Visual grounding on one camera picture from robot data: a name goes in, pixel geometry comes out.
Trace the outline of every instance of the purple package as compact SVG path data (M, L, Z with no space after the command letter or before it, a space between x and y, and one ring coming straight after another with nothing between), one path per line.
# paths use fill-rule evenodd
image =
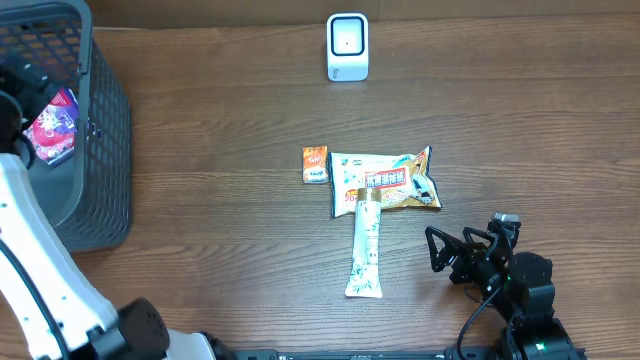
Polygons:
M77 120L78 102L73 92L61 89L25 135L40 159L57 166L73 155Z

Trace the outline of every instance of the orange packet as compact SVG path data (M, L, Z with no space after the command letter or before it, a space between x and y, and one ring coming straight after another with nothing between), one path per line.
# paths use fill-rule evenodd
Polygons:
M302 181L305 184L326 184L329 182L327 155L326 146L302 149Z

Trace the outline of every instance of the wooden surface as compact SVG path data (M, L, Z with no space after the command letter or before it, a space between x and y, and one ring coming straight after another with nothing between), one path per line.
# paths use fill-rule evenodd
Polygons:
M432 273L427 225L522 215L554 262L555 309L592 359L637 359L640 16L389 22L366 82L326 79L324 27L99 33L133 104L134 226L74 256L116 306L233 348L453 346L476 304ZM301 183L301 149L417 153L444 209L385 212L382 299L346 299L353 217ZM0 306L0 358L24 356ZM504 326L486 311L465 344Z
M325 23L357 11L371 21L639 13L637 0L87 0L98 26L194 28Z

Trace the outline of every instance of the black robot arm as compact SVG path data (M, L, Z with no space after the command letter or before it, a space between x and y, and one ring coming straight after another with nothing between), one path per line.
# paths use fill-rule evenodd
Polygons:
M496 213L487 231L465 227L464 242L434 227L426 229L433 271L451 265L449 279L454 284L473 283L483 296L484 303L460 334L455 356L466 360L460 349L464 331L484 307L492 305L507 326L486 360L586 359L584 350L573 346L560 321L553 317L551 260L529 252L513 254L520 226L518 215ZM488 241L488 246L473 236ZM444 243L440 251L434 237Z

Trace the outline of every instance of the basket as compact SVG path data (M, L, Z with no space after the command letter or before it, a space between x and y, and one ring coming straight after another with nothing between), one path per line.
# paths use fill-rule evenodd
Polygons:
M29 170L44 214L69 251L120 244L131 224L131 111L93 40L89 7L0 1L0 61L9 52L44 67L78 100L74 155L57 167L38 159Z

